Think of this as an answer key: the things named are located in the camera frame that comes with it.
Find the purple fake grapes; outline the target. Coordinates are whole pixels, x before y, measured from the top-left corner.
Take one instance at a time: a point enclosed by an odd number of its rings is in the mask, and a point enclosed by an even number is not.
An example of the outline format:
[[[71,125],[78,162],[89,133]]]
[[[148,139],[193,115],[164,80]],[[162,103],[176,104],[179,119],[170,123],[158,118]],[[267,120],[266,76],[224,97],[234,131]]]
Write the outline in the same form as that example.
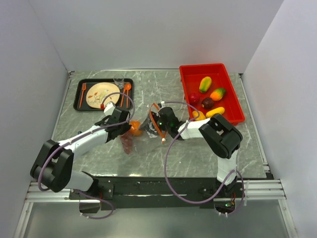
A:
[[[133,138],[129,132],[120,136],[120,141],[123,147],[123,151],[126,154],[130,154],[133,150]]]

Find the dark purple fake plum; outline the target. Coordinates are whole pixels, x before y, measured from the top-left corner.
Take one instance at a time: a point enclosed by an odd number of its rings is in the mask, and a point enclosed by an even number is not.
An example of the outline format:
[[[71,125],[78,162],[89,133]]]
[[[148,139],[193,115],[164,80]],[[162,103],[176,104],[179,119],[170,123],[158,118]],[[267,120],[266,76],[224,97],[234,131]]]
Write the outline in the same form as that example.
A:
[[[204,109],[211,109],[214,106],[214,101],[210,97],[206,97],[201,102],[201,107]]]

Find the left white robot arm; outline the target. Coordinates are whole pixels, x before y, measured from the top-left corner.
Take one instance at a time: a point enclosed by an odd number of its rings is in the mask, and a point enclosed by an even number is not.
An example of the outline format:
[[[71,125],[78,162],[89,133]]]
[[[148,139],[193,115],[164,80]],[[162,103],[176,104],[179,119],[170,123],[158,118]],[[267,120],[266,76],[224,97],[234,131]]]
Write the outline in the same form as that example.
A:
[[[130,129],[129,111],[115,107],[88,130],[66,140],[46,141],[30,170],[41,191],[60,192],[64,188],[79,190],[87,199],[100,192],[99,181],[87,172],[73,170],[73,162],[96,146],[110,142]]]

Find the orange fake tangerine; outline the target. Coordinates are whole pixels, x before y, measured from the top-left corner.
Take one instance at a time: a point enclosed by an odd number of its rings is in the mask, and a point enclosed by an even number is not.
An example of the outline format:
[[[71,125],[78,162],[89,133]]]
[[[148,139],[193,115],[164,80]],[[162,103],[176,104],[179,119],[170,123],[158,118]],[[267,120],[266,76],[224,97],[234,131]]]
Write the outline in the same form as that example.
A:
[[[134,136],[140,136],[142,134],[142,131],[140,129],[141,123],[137,120],[131,120],[131,125],[129,132]]]

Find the yellow fake fruit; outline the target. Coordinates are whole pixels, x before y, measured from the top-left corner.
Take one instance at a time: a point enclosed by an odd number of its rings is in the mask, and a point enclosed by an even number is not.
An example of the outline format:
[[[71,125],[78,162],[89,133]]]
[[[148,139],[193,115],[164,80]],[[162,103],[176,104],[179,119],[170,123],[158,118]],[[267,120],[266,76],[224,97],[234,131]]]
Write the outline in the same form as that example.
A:
[[[208,111],[206,113],[206,118],[211,118],[211,117],[213,117],[216,114],[222,115],[224,112],[225,112],[225,108],[224,107],[218,107],[218,108],[215,108],[213,110]]]

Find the yellow fake lemon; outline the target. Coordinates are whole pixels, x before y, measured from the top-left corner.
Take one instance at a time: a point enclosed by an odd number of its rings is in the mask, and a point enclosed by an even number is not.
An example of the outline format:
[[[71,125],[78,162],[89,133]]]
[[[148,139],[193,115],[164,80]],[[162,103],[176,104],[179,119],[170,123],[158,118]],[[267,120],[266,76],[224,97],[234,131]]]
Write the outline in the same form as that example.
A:
[[[209,90],[211,84],[212,84],[211,77],[209,76],[204,77],[200,82],[199,91],[201,93],[206,93]]]

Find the orange fake fruit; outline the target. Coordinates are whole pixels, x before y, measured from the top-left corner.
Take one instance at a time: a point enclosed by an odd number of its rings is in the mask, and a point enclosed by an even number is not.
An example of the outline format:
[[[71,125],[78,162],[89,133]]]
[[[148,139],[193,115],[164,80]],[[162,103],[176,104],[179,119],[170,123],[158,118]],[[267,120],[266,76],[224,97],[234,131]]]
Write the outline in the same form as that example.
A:
[[[193,111],[192,115],[193,115],[194,121],[201,121],[206,119],[206,116],[201,111]]]

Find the red fake apple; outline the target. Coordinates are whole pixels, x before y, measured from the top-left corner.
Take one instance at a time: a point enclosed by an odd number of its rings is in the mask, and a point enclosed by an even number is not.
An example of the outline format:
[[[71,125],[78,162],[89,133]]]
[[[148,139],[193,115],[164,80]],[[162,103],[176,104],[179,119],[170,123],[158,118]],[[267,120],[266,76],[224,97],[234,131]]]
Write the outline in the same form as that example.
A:
[[[200,96],[197,93],[192,93],[188,96],[189,103],[191,105],[196,105],[200,102]]]

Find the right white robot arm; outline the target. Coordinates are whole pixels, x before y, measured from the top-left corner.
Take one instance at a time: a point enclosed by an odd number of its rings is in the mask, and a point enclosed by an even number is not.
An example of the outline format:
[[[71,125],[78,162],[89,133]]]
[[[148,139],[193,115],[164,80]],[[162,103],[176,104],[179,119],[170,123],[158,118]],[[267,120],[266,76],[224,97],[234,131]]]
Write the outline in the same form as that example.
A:
[[[217,192],[221,197],[229,197],[234,192],[236,181],[236,159],[243,136],[221,114],[199,121],[180,121],[171,107],[162,107],[157,113],[149,112],[150,124],[162,135],[168,133],[174,140],[203,138],[217,155]]]

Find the clear zip top bag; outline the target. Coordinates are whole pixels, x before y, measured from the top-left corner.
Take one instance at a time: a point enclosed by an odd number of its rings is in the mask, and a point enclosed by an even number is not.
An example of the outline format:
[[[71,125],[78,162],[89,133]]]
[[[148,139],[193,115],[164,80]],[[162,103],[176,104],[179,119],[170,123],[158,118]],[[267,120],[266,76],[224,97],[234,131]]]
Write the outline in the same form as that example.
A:
[[[142,136],[144,134],[146,134],[149,138],[156,138],[159,136],[159,137],[161,137],[162,143],[165,142],[166,136],[165,136],[165,138],[163,138],[162,136],[159,135],[159,133],[154,128],[154,126],[150,120],[150,117],[149,117],[150,112],[157,113],[161,108],[163,108],[163,106],[164,106],[164,102],[153,103],[149,106],[149,111],[147,113],[147,117],[143,122],[141,122],[140,129],[142,131],[142,134],[140,136]]]

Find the green orange fake mango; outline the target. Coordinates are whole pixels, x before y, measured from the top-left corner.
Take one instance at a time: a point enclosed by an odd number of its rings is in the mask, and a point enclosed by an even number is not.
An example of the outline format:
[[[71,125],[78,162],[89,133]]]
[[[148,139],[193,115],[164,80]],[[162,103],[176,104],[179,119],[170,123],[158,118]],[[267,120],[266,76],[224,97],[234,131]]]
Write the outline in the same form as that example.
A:
[[[210,94],[210,98],[213,101],[220,101],[225,95],[225,93],[226,93],[225,88],[217,88]]]

